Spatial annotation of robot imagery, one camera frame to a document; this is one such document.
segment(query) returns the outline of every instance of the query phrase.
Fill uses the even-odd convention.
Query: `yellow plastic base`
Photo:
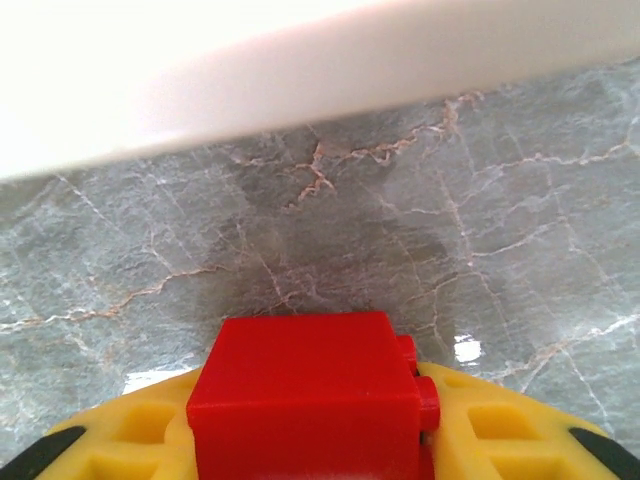
[[[433,435],[437,480],[617,480],[568,432],[599,428],[529,397],[422,363],[442,409]]]
[[[568,428],[597,427],[524,395],[430,363],[440,394],[430,439],[437,480],[616,480]],[[38,480],[197,480],[185,406],[199,370],[80,413],[87,432]]]

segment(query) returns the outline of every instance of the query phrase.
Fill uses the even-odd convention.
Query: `red toy brick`
[[[409,365],[409,371],[416,374],[418,372],[418,356],[416,354],[416,344],[413,341],[411,335],[398,335],[398,345],[400,345],[400,351],[402,356]]]
[[[227,320],[187,404],[200,480],[416,480],[438,420],[412,345],[383,313]]]

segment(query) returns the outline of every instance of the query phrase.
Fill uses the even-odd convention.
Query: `gray marble floor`
[[[1,185],[0,463],[227,316],[369,309],[638,455],[639,154],[631,61]]]

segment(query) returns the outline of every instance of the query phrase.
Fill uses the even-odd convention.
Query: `white ceramic surface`
[[[27,1],[0,7],[0,177],[638,53],[638,0]]]

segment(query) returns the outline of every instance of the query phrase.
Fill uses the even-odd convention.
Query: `rectangular hole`
[[[578,480],[559,457],[505,456],[491,462],[503,480]]]
[[[108,456],[92,457],[73,480],[150,480],[158,469],[155,462],[124,461]]]
[[[172,405],[138,405],[127,414],[114,440],[144,444],[164,443],[165,430],[175,414],[176,410]]]
[[[470,408],[468,415],[473,431],[480,439],[539,439],[525,415],[515,407],[481,405]]]
[[[451,387],[451,388],[473,387],[472,382],[466,381],[465,378],[454,376],[454,375],[446,375],[444,377],[444,383],[447,387]]]

